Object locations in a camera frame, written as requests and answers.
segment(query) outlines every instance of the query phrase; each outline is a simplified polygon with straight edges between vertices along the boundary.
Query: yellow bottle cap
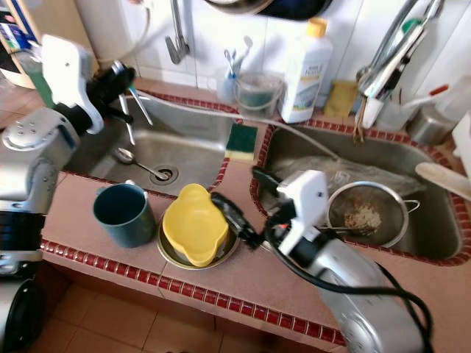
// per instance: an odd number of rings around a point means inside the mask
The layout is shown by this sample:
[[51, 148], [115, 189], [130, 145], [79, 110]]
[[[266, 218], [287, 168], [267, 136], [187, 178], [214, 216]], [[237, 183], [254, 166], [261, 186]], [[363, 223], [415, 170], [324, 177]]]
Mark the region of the yellow bottle cap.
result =
[[308, 22], [308, 29], [306, 33], [310, 37], [320, 38], [324, 37], [325, 30], [327, 29], [327, 21], [322, 18], [313, 17]]

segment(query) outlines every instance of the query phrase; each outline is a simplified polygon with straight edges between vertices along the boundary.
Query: sink drain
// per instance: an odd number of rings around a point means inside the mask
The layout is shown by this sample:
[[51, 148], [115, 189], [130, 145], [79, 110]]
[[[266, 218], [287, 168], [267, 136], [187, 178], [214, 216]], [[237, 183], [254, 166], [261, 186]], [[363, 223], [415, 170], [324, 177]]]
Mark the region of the sink drain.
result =
[[167, 180], [159, 180], [154, 174], [150, 174], [150, 181], [156, 185], [168, 185], [173, 183], [178, 178], [178, 169], [176, 169], [173, 165], [158, 165], [152, 169], [154, 171], [159, 171], [160, 173], [169, 177]]

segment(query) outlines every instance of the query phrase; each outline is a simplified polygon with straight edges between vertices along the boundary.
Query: plastic bag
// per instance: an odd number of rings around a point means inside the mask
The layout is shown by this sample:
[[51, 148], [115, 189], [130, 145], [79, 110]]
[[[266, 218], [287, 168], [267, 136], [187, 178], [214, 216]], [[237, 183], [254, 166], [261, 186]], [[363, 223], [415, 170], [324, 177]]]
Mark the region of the plastic bag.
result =
[[323, 171], [327, 176], [329, 194], [346, 184], [367, 180], [378, 182], [396, 191], [401, 197], [425, 190], [425, 186], [414, 178], [406, 175], [391, 173], [371, 165], [363, 165], [349, 160], [333, 160], [330, 157], [307, 156], [300, 158], [291, 165], [275, 171], [281, 179], [286, 179], [295, 171]]

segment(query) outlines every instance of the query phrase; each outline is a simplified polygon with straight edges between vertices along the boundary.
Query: kitchen sink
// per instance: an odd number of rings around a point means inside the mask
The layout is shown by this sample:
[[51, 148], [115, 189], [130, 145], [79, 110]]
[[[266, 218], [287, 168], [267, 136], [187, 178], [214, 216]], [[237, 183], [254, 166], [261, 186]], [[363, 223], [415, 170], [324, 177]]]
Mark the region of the kitchen sink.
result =
[[[144, 106], [154, 123], [150, 126], [134, 100], [127, 102], [134, 117], [135, 146], [124, 122], [110, 119], [98, 135], [83, 136], [66, 170], [114, 182], [132, 179], [142, 188], [173, 196], [189, 183], [209, 188], [216, 181], [233, 125], [231, 119], [144, 95]], [[162, 182], [136, 165], [121, 164], [113, 156], [118, 147], [129, 149], [139, 163], [165, 173], [169, 179]]]
[[[298, 129], [346, 160], [409, 175], [425, 186], [425, 191], [407, 196], [407, 199], [420, 201], [421, 205], [409, 214], [407, 233], [393, 249], [432, 260], [449, 258], [460, 251], [461, 233], [449, 193], [415, 174], [418, 163], [433, 162], [427, 154], [402, 143], [369, 139], [363, 145], [355, 145], [351, 135], [309, 127]], [[272, 172], [279, 171], [310, 155], [325, 154], [290, 132], [277, 129], [270, 141], [265, 168]], [[259, 199], [266, 210], [272, 205], [272, 196], [266, 192], [261, 191]]]

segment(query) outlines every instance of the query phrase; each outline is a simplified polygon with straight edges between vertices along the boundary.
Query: dish sponge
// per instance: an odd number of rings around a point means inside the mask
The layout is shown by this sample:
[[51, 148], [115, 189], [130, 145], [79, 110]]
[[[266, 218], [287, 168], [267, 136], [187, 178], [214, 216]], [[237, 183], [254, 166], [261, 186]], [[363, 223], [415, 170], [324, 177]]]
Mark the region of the dish sponge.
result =
[[233, 124], [225, 157], [235, 160], [254, 160], [257, 131], [256, 127]]

